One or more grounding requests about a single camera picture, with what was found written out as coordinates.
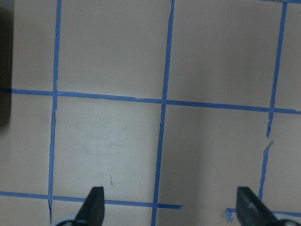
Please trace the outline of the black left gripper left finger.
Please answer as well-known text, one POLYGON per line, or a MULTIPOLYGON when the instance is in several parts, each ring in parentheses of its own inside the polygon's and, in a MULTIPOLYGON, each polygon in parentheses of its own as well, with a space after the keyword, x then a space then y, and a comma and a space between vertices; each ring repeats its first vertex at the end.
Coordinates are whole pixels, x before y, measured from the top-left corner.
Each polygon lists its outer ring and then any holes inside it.
POLYGON ((74 222, 76 226, 101 226, 104 221, 104 188, 93 187, 78 211, 74 222))

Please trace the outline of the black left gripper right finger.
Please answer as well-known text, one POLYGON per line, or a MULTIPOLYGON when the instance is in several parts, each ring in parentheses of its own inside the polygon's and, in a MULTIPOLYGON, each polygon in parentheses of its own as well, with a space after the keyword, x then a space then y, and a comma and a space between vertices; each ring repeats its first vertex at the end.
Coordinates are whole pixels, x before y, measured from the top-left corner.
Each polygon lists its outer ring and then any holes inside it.
POLYGON ((247 186, 237 188, 236 214, 242 226, 271 226, 278 222, 274 214, 247 186))

